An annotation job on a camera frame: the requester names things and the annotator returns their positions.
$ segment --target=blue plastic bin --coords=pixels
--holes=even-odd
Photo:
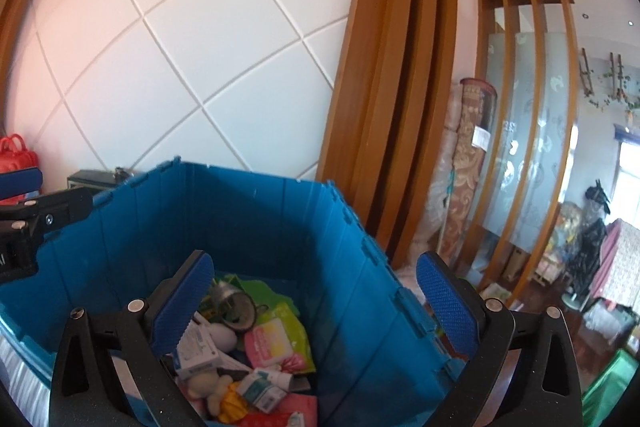
[[[71,309],[122,309],[202,249],[216,272],[294,298],[318,367],[321,426],[421,425],[450,389],[457,371],[434,322],[332,185],[176,158],[94,206],[49,237],[35,277],[0,287],[4,333],[44,382]]]

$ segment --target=white tiled wall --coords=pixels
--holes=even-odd
[[[32,0],[5,126],[45,189],[185,160],[315,175],[351,0]]]

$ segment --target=white box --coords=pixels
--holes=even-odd
[[[190,322],[174,350],[174,368],[181,380],[204,371],[215,371],[222,357],[205,325]]]

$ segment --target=silver bolt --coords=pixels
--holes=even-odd
[[[127,310],[129,310],[131,313],[137,313],[144,307],[145,307],[145,301],[143,301],[142,299],[133,299],[127,305]]]
[[[549,308],[546,309],[546,314],[552,319],[559,319],[561,315],[560,310],[555,306],[549,306]]]
[[[484,305],[491,312],[499,312],[502,309],[502,303],[498,299],[487,299]]]
[[[78,320],[83,315],[84,315],[84,309],[82,308],[73,308],[71,310],[71,313],[69,314],[69,316],[75,321]]]

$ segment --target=red handbag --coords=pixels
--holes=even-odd
[[[20,169],[28,169],[29,167],[38,166],[38,155],[27,149],[22,136],[12,134],[0,138],[0,173],[19,171]],[[24,195],[20,194],[13,198],[7,198],[0,201],[0,204],[16,204],[22,201]]]

